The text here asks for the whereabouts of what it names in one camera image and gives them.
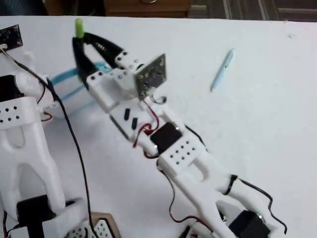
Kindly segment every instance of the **red wire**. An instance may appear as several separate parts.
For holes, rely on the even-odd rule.
[[[172,187],[172,189],[173,189],[173,199],[172,199],[172,202],[171,202],[171,204],[170,204],[170,206],[169,206],[169,209],[168,209],[168,210],[169,210],[169,215],[170,215],[171,219],[172,219],[174,222],[176,222],[176,223],[182,223],[182,222],[184,222],[184,221],[186,221],[186,220],[188,220],[188,219],[196,219],[197,222],[203,224],[205,227],[207,227],[207,229],[208,229],[211,233],[213,233],[212,229],[211,229],[210,227],[208,227],[207,224],[206,224],[204,221],[202,221],[199,217],[196,217],[196,216],[187,216],[187,217],[185,217],[185,218],[182,219],[182,220],[178,220],[178,219],[174,218],[174,216],[173,216],[173,214],[172,214],[172,206],[173,206],[173,203],[174,203],[174,200],[175,200],[175,188],[174,188],[174,185],[172,184],[172,181],[171,181],[171,180],[169,179],[169,177],[164,173],[164,171],[161,171],[161,170],[159,170],[159,171],[167,178],[169,184],[171,185],[171,187]]]
[[[154,156],[148,155],[148,154],[145,152],[145,150],[143,150],[143,154],[144,154],[144,156],[145,156],[146,158],[148,158],[148,159],[150,159],[150,160],[156,159],[156,158],[159,157],[158,155],[154,155]]]
[[[135,148],[138,144],[138,138],[141,134],[141,132],[144,130],[144,133],[146,135],[150,135],[152,134],[154,131],[156,131],[158,128],[159,128],[159,118],[158,116],[156,115],[156,113],[153,111],[153,109],[150,107],[149,104],[147,104],[145,101],[143,101],[149,108],[150,112],[152,113],[152,115],[154,116],[155,120],[157,121],[157,125],[154,129],[152,129],[152,125],[151,123],[145,123],[144,125],[142,125],[139,129],[139,132],[138,132],[138,135],[137,135],[137,138],[135,139],[134,143],[133,143],[133,148]]]
[[[52,118],[53,118],[53,116],[51,115],[51,114],[49,114],[48,112],[43,112],[43,114],[44,115],[47,115],[47,116],[49,116],[48,118],[46,118],[46,119],[43,119],[43,120],[41,120],[41,121],[49,121],[49,120],[51,120]]]

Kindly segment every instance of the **white plastic bracket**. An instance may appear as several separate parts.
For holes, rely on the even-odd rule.
[[[17,220],[16,204],[22,200],[18,188],[20,167],[28,165],[43,181],[52,210],[60,212],[65,207],[64,193],[56,164],[49,153],[35,98],[2,102],[0,111],[0,155],[3,158],[0,160],[0,195],[5,211]],[[20,132],[10,133],[14,128],[19,128]]]

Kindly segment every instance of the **circuit board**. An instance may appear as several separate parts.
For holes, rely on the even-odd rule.
[[[0,30],[0,45],[6,44],[7,51],[23,46],[19,25]]]
[[[140,100],[149,96],[149,91],[152,88],[158,88],[166,81],[165,65],[166,59],[165,54],[163,54],[137,73],[135,76],[135,82]]]

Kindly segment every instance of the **wooden furniture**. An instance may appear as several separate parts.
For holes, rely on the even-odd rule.
[[[104,0],[106,16],[186,17],[190,0]]]
[[[281,20],[317,21],[316,0],[275,0]]]

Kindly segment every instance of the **electrical wire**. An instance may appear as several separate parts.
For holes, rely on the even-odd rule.
[[[39,82],[41,84],[43,84],[53,95],[54,98],[56,98],[56,100],[59,102],[60,104],[60,107],[63,111],[63,114],[65,116],[65,120],[67,122],[67,125],[68,125],[68,128],[69,128],[69,131],[70,131],[70,134],[74,140],[74,143],[75,143],[75,146],[76,146],[76,149],[77,149],[77,152],[78,152],[78,155],[79,155],[79,159],[80,159],[80,164],[81,164],[81,167],[82,167],[82,171],[83,171],[83,176],[84,176],[84,182],[85,182],[85,189],[86,189],[86,195],[87,195],[87,203],[88,203],[88,216],[89,216],[89,225],[91,227],[91,230],[93,232],[93,234],[99,238],[99,236],[97,235],[95,229],[94,229],[94,225],[93,225],[93,221],[92,221],[92,216],[91,216],[91,207],[90,207],[90,197],[89,197],[89,190],[88,190],[88,182],[87,182],[87,176],[86,176],[86,169],[85,169],[85,165],[84,165],[84,160],[83,160],[83,157],[82,157],[82,154],[81,154],[81,150],[80,150],[80,147],[79,147],[79,144],[78,144],[78,141],[77,141],[77,138],[76,138],[76,135],[72,129],[72,126],[71,126],[71,123],[69,121],[69,118],[68,118],[68,115],[67,115],[67,112],[66,112],[66,109],[65,109],[65,106],[62,102],[62,100],[60,99],[60,97],[57,95],[57,93],[55,92],[54,88],[50,87],[40,76],[38,76],[35,72],[33,72],[31,69],[29,69],[27,66],[25,66],[24,64],[18,62],[17,60],[15,60],[12,56],[10,56],[6,51],[4,51],[3,49],[1,49],[2,52],[8,57],[10,58],[14,63],[16,63],[20,68],[24,69],[25,71],[27,71],[28,73],[30,73],[31,75],[33,75],[34,77],[36,77]]]
[[[191,216],[187,216],[187,217],[183,218],[182,220],[178,220],[178,219],[176,219],[176,218],[173,216],[173,214],[172,214],[172,206],[173,206],[174,201],[175,201],[175,187],[174,187],[172,181],[169,179],[169,177],[164,173],[164,171],[159,170],[159,169],[158,169],[158,171],[160,171],[160,172],[165,176],[165,178],[168,180],[168,182],[169,182],[169,184],[170,184],[170,186],[172,187],[172,190],[173,190],[172,202],[171,202],[171,204],[170,204],[170,206],[169,206],[169,209],[168,209],[169,215],[170,215],[171,219],[172,219],[174,222],[176,222],[176,223],[182,223],[182,222],[184,222],[184,221],[187,221],[188,219],[195,219],[197,222],[203,224],[211,233],[213,233],[212,229],[211,229],[210,227],[208,227],[208,225],[207,225],[204,221],[202,221],[199,217],[196,217],[196,216],[192,216],[192,215],[191,215]]]
[[[43,120],[41,120],[41,121],[50,121],[50,120],[52,120],[53,116],[52,116],[50,113],[44,111],[43,114],[44,114],[44,115],[47,115],[47,116],[49,116],[49,117],[46,118],[46,119],[43,119]]]
[[[271,208],[272,208],[272,204],[273,204],[273,197],[272,197],[271,195],[269,195],[267,192],[265,192],[263,189],[261,189],[261,188],[255,186],[255,185],[253,185],[253,184],[251,184],[251,183],[249,183],[249,182],[247,182],[247,181],[245,181],[245,180],[243,180],[243,179],[240,179],[240,178],[238,178],[238,179],[239,179],[242,183],[244,183],[246,186],[249,186],[250,188],[253,188],[254,190],[256,190],[256,191],[262,193],[264,196],[266,196],[266,197],[269,199],[268,210],[269,210],[271,216],[272,216],[277,222],[279,222],[279,223],[284,227],[284,234],[286,235],[286,233],[287,233],[287,225],[286,225],[283,221],[281,221],[280,219],[278,219],[278,218],[272,213]]]
[[[8,237],[8,231],[6,230],[6,219],[8,217],[8,214],[6,211],[3,212],[3,220],[2,220],[2,230],[3,230],[3,235],[4,238]]]
[[[20,227],[20,224],[17,224],[17,225],[15,225],[13,228],[11,228],[11,229],[8,231],[8,236],[9,236],[9,234],[10,234],[11,231],[13,231],[14,229],[17,229],[17,228],[19,228],[19,227]]]
[[[195,136],[197,136],[198,139],[200,140],[200,142],[206,147],[206,145],[205,145],[203,139],[200,137],[200,135],[199,135],[197,132],[195,132],[195,131],[194,131],[192,128],[190,128],[188,125],[185,125],[185,127],[186,127],[191,133],[193,133]]]
[[[144,131],[144,133],[145,133],[146,135],[150,135],[150,134],[152,134],[154,131],[156,131],[156,130],[159,128],[159,118],[158,118],[158,116],[156,115],[156,113],[153,111],[153,109],[150,107],[149,104],[147,104],[145,101],[143,101],[143,102],[148,106],[150,112],[152,113],[152,115],[154,116],[154,118],[155,118],[155,120],[156,120],[156,122],[157,122],[157,125],[156,125],[156,127],[155,127],[154,129],[152,129],[151,123],[145,123],[145,124],[143,124],[143,125],[140,127],[139,131],[138,131],[137,138],[135,139],[135,141],[134,141],[134,143],[133,143],[133,148],[135,148],[135,147],[137,146],[137,144],[138,144],[138,138],[139,138],[139,136],[140,136],[140,134],[141,134],[142,131]]]
[[[160,99],[161,99],[161,101],[158,102],[157,100],[155,100],[153,94],[150,96],[150,100],[151,100],[152,102],[156,103],[156,104],[163,105],[163,104],[165,104],[165,103],[167,102],[167,97],[166,97],[166,96],[161,96]]]
[[[154,156],[148,155],[145,150],[143,150],[143,154],[147,159],[150,159],[150,160],[157,159],[159,157],[159,155],[154,155]]]
[[[46,87],[43,85],[43,93],[42,93],[40,99],[37,101],[37,103],[39,103],[43,99],[45,91],[46,91]]]

